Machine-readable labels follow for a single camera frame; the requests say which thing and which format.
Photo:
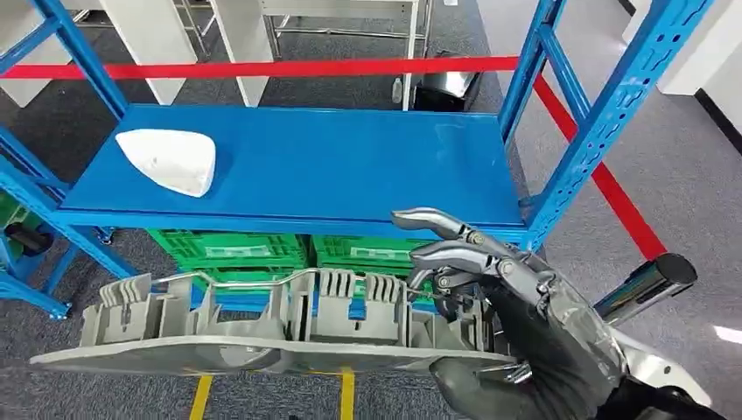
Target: black floor trim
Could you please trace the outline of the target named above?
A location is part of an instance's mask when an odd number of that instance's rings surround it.
[[[624,9],[626,9],[629,15],[633,16],[636,13],[636,8],[629,0],[619,0],[619,3],[624,6]]]
[[[734,127],[734,124],[729,121],[729,118],[727,118],[726,115],[724,115],[724,112],[722,112],[717,104],[714,103],[709,94],[707,94],[703,89],[698,89],[698,92],[696,92],[694,96],[698,102],[701,103],[703,109],[709,113],[709,116],[711,116],[711,119],[717,124],[721,132],[729,138],[731,144],[737,149],[737,151],[739,151],[739,153],[742,153],[742,134],[739,133],[737,128]]]

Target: metallic robot hand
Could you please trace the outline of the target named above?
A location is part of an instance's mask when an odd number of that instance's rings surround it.
[[[428,228],[443,239],[410,254],[415,265],[410,287],[432,278],[438,293],[455,297],[459,288],[476,283],[505,337],[530,365],[532,376],[514,383],[488,381],[458,360],[437,361],[430,371],[456,411],[474,419],[596,416],[626,376],[626,359],[607,325],[559,273],[536,255],[436,209],[394,212],[392,220],[399,228]],[[438,309],[455,317],[455,307]]]

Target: red barrier tape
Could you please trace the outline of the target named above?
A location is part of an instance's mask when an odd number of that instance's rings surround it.
[[[239,76],[316,77],[377,74],[430,74],[443,72],[486,72],[515,70],[518,57],[460,57],[440,59],[342,59],[321,61],[278,61],[276,63],[200,64],[109,64],[106,71],[115,80],[123,79],[217,79]],[[0,79],[84,79],[74,64],[16,65]]]
[[[540,74],[535,80],[534,90],[541,98],[543,105],[546,106],[556,125],[567,137],[567,141],[570,142],[578,133],[578,126],[562,102],[559,101],[557,95],[551,90],[549,83]],[[604,164],[598,165],[598,168],[592,173],[592,180],[595,181],[605,200],[608,201],[608,205],[616,213],[621,224],[645,258],[653,260],[668,252],[655,231],[641,217],[641,213],[621,188],[619,181]]]

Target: robotic hand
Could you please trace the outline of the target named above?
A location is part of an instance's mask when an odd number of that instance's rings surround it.
[[[434,291],[447,296],[437,301],[438,311],[454,320],[459,291],[477,284],[506,339],[529,364],[526,381],[488,381],[462,361],[436,361],[430,371],[456,411],[474,419],[721,418],[681,396],[659,397],[658,389],[630,378],[611,329],[538,256],[432,208],[394,212],[392,220],[399,228],[427,228],[443,239],[410,254],[415,269],[409,287],[432,278]],[[658,400],[682,414],[644,417],[645,407]]]

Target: gray plastic car part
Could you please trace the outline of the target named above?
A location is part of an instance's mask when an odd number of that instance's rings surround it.
[[[282,372],[427,370],[441,357],[504,368],[515,359],[494,353],[487,303],[475,301],[448,323],[412,310],[407,284],[393,276],[308,269],[272,288],[257,320],[220,322],[211,284],[190,310],[199,273],[152,281],[136,276],[101,288],[102,303],[83,312],[80,346],[33,357],[43,368],[82,372],[204,375],[243,369]],[[365,282],[366,319],[348,317]],[[150,291],[155,284],[161,291]],[[317,316],[312,308],[317,306]]]

